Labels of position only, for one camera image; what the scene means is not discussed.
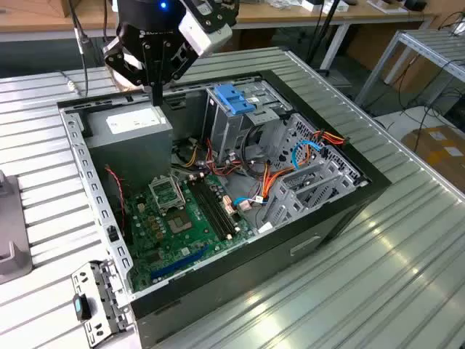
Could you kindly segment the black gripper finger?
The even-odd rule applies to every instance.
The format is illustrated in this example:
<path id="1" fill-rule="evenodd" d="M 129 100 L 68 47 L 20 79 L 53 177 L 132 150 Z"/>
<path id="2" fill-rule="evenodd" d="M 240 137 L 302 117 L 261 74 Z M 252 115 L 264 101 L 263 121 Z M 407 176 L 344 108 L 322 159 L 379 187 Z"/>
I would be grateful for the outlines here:
<path id="1" fill-rule="evenodd" d="M 182 42 L 180 45 L 171 42 L 163 43 L 157 73 L 157 106 L 163 102 L 164 86 L 179 80 L 197 58 L 197 53 L 187 42 Z"/>
<path id="2" fill-rule="evenodd" d="M 144 87 L 150 92 L 154 106 L 158 105 L 158 62 L 151 58 L 151 45 L 135 41 L 124 41 L 117 36 L 104 47 L 105 63 L 116 73 L 135 86 Z"/>

